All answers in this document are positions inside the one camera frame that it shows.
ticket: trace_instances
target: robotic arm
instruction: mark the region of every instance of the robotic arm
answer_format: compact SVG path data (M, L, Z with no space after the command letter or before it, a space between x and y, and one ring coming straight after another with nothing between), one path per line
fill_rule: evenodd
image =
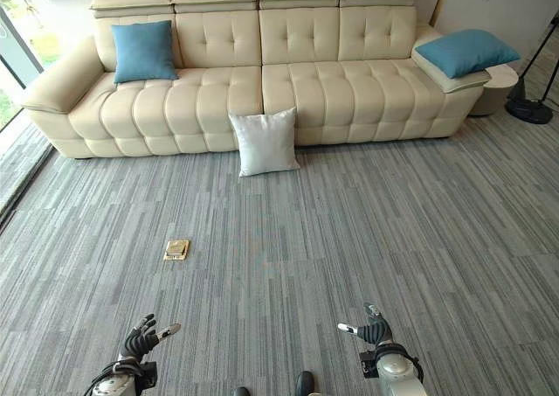
M370 303L365 303L369 318L367 326L356 328L339 323L338 329L360 337L375 346L373 351L359 354L366 379L378 378L385 396L427 396L423 383L423 369L417 358L412 358L407 350L396 344L392 330L382 313Z
M181 329L180 323L155 333L154 315L147 315L136 324L121 347L118 360L107 365L87 388L84 396L140 396L145 389L157 383L155 362L142 363L141 359L163 339Z

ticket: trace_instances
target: glass wall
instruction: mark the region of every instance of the glass wall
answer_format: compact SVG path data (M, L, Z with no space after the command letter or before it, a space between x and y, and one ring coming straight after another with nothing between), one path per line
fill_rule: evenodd
M8 68L0 63L0 129L21 110L18 103L23 91Z
M42 66L47 67L56 61L61 54L61 44L54 31L56 22L44 18L33 0L0 1L17 32Z

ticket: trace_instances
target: sofa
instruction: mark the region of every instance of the sofa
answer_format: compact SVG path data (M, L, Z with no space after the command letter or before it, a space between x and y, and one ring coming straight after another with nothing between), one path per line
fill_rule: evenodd
M238 148L228 113L297 108L295 145L447 137L485 71L448 79L414 52L440 35L414 0L93 0L94 34L23 106L73 158ZM114 83L113 24L170 20L178 80Z

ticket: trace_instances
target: foot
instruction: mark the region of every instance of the foot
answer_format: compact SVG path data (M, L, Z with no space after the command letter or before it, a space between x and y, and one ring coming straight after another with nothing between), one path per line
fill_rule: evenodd
M237 387L235 389L235 392L233 392L232 396L251 396L251 394L248 393L248 390L246 390L246 387Z
M313 374L310 372L302 372L297 378L295 396L308 396L312 392L314 392Z

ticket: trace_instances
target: round side table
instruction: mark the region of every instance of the round side table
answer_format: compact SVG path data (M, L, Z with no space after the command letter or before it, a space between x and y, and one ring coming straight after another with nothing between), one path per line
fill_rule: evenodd
M518 74L507 64L490 66L486 71L491 79L483 86L483 93L470 111L471 116L490 115L502 109L508 93L518 82Z

